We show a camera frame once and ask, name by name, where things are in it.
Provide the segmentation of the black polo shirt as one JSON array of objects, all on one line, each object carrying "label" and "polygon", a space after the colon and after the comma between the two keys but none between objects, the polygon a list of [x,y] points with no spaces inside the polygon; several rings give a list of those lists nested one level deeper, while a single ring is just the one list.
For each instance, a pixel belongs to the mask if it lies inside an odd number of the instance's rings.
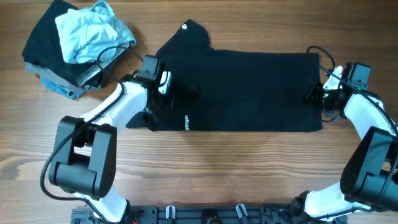
[{"label": "black polo shirt", "polygon": [[216,50],[193,20],[156,53],[172,75],[170,98],[129,128],[151,131],[314,132],[321,114],[305,103],[320,79],[316,53]]}]

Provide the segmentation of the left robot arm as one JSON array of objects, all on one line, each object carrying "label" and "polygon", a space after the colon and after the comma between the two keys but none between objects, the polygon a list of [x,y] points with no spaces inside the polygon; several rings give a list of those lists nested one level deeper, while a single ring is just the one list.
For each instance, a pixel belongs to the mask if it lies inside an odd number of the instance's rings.
[{"label": "left robot arm", "polygon": [[161,59],[146,55],[141,69],[120,80],[93,111],[79,118],[65,116],[58,124],[41,176],[68,193],[66,200],[85,202],[93,223],[137,223],[129,201],[113,184],[117,135],[139,113],[156,118],[172,79],[164,67]]}]

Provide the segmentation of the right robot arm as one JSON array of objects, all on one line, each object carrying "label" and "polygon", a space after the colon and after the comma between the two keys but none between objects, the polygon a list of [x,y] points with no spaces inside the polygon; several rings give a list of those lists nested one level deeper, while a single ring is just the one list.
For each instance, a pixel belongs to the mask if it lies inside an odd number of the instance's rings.
[{"label": "right robot arm", "polygon": [[341,179],[325,189],[295,197],[288,209],[290,223],[335,222],[356,212],[397,211],[397,125],[381,99],[368,91],[371,68],[359,62],[327,70],[305,101],[330,116],[351,121],[361,140]]}]

